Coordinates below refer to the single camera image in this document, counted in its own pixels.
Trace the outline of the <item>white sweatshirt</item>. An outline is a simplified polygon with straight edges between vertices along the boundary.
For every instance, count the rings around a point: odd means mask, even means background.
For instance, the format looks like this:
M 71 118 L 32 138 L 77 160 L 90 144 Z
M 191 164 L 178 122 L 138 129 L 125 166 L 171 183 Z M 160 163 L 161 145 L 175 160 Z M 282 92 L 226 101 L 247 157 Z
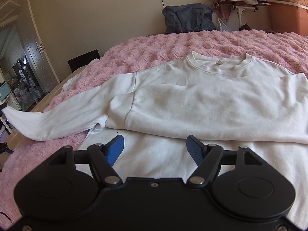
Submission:
M 307 78 L 254 56 L 181 60 L 118 74 L 45 113 L 3 110 L 25 137 L 59 139 L 86 131 L 81 148 L 124 137 L 114 164 L 122 179 L 188 179 L 196 164 L 189 135 L 236 150 L 247 146 L 295 187 L 289 220 L 307 228 Z

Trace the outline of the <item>white door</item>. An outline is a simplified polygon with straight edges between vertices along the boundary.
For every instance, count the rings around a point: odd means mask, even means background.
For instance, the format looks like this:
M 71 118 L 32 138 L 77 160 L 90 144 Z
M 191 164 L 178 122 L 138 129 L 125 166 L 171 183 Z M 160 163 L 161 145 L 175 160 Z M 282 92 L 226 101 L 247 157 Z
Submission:
M 39 85 L 45 93 L 51 92 L 59 84 L 59 79 L 39 36 L 30 0 L 27 0 L 21 7 L 17 27 L 27 60 Z

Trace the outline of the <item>white plastic bag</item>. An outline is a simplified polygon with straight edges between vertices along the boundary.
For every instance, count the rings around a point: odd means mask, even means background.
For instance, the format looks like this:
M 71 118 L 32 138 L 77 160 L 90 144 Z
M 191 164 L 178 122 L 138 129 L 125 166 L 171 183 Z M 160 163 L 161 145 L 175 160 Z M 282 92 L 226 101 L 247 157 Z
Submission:
M 220 32 L 232 32 L 232 29 L 230 29 L 221 18 L 218 18 L 218 25 Z

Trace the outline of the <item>dark blue bag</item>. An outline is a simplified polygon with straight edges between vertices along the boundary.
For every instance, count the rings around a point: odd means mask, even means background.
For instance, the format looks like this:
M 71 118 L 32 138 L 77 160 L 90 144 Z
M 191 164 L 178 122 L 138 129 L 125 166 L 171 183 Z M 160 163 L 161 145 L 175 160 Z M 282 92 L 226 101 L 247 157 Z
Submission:
M 213 10 L 205 4 L 167 6 L 162 10 L 166 33 L 189 33 L 216 30 Z

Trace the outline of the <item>pink fluffy bed blanket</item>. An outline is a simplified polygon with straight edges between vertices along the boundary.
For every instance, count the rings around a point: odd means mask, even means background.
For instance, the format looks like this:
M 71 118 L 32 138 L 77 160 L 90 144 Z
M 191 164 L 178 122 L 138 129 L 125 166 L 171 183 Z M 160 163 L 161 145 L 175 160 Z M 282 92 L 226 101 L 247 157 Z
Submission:
M 70 97 L 94 88 L 117 74 L 134 73 L 182 59 L 191 51 L 210 57 L 231 57 L 248 53 L 270 60 L 294 73 L 307 73 L 307 37 L 295 33 L 266 33 L 260 30 L 201 31 L 181 34 L 158 34 L 129 39 L 109 49 L 82 73 L 66 91 L 48 99 L 46 112 Z M 70 137 L 34 142 L 25 139 L 3 165 L 1 173 L 1 227 L 9 228 L 20 214 L 13 199 L 17 182 L 63 144 L 77 148 L 85 133 Z

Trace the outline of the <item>white side table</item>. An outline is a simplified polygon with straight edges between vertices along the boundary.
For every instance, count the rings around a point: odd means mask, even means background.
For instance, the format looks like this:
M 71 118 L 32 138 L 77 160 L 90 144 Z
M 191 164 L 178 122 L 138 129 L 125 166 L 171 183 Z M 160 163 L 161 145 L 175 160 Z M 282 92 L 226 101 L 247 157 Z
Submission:
M 271 6 L 271 3 L 267 2 L 267 1 L 265 1 L 265 2 L 258 1 L 258 3 L 256 5 L 251 5 L 251 4 L 246 3 L 243 0 L 221 0 L 219 2 L 219 4 L 220 5 L 222 5 L 222 4 L 232 5 L 232 9 L 235 10 L 238 14 L 239 29 L 241 29 L 242 26 L 244 25 L 242 23 L 242 13 L 245 10 L 249 9 L 249 10 L 252 10 L 253 12 L 256 12 L 256 11 L 258 11 L 258 9 L 260 7 Z

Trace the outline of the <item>orange storage box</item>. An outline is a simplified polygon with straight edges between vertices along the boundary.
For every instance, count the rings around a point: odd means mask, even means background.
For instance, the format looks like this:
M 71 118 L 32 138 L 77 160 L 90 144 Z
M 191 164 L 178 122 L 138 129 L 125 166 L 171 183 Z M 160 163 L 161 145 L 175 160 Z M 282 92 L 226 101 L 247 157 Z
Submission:
M 270 16 L 273 31 L 279 33 L 291 33 L 307 36 L 307 6 L 284 2 L 269 0 Z

